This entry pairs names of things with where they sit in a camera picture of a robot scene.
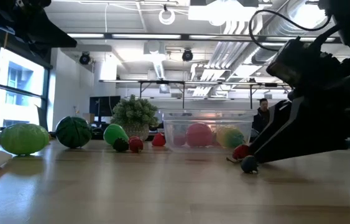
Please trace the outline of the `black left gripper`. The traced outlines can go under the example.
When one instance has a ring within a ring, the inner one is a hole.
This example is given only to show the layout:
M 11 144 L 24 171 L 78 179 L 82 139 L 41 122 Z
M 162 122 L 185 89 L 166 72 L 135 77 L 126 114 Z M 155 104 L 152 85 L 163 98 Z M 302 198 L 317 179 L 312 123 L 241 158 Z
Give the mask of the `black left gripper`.
M 76 44 L 77 41 L 47 17 L 46 0 L 0 0 L 0 30 L 28 44 L 34 55 L 45 57 L 52 44 Z

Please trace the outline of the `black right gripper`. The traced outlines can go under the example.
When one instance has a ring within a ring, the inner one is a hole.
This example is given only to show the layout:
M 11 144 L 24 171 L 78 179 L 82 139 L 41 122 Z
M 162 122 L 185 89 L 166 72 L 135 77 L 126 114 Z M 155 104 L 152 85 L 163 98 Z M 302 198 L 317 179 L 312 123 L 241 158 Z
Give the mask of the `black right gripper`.
M 288 101 L 270 108 L 270 121 L 250 146 L 259 163 L 346 149 L 350 57 L 340 61 L 322 43 L 289 40 L 266 71 L 292 87 Z M 323 99 L 334 98 L 336 105 Z

